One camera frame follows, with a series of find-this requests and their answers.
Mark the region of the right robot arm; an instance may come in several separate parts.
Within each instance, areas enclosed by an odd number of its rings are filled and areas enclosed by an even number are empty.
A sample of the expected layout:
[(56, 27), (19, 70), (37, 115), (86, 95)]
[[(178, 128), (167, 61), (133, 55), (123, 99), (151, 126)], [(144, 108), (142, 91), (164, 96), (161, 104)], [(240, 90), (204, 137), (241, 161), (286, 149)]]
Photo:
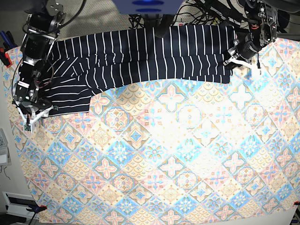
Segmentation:
[(42, 89), (51, 82), (43, 82), (44, 67), (59, 35), (59, 27), (65, 20), (63, 6), (54, 0), (37, 1), (27, 10), (28, 19), (22, 41), (22, 60), (15, 74), (18, 81), (12, 81), (12, 103), (23, 120), (23, 129), (32, 132), (36, 121), (49, 116), (58, 107), (42, 98)]

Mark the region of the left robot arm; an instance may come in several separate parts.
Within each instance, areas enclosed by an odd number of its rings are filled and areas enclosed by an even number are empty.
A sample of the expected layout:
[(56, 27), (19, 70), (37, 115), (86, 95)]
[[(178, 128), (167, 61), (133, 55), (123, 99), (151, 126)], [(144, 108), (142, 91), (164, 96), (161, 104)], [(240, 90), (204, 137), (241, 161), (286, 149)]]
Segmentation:
[(248, 28), (240, 29), (234, 35), (233, 47), (225, 53), (224, 66), (227, 69), (241, 66), (255, 69), (251, 59), (277, 39), (277, 27), (280, 26), (278, 13), (291, 14), (299, 10), (298, 0), (245, 1)]

